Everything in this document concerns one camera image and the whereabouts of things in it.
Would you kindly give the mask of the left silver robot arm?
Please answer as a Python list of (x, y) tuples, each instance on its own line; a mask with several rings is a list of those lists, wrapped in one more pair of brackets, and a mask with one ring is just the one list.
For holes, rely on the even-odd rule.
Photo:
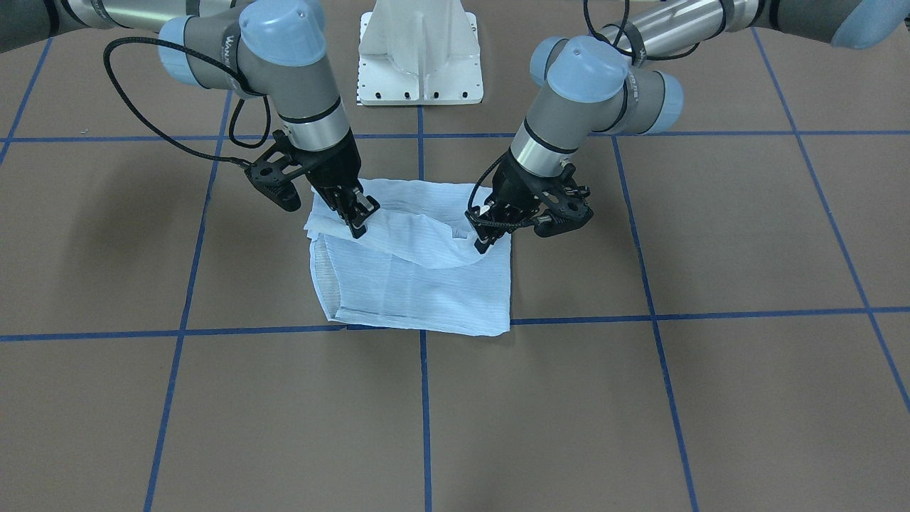
[(548, 38), (534, 50), (539, 92), (507, 149), (488, 170), (492, 191), (468, 201), (476, 250), (514, 230), (542, 238), (592, 218), (589, 189), (573, 178), (572, 156), (591, 133), (649, 135), (669, 130), (685, 104), (680, 83), (651, 63), (692, 54), (699, 44), (764, 27), (833, 48), (865, 49), (908, 16), (906, 1), (666, 1), (585, 35)]

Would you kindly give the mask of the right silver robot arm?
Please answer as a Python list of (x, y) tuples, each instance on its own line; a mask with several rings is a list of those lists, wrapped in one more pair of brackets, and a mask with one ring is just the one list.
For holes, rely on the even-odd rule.
[(180, 83), (230, 90), (241, 102), (261, 98), (282, 128), (254, 161), (229, 158), (251, 185), (283, 210), (300, 208), (294, 179), (303, 176), (352, 236), (366, 233), (378, 202), (358, 179), (360, 152), (327, 56), (318, 1), (4, 1), (2, 51), (23, 48), (82, 28), (123, 27), (149, 38), (120, 38), (102, 54), (109, 81), (147, 127), (117, 80), (114, 49), (156, 46), (162, 67)]

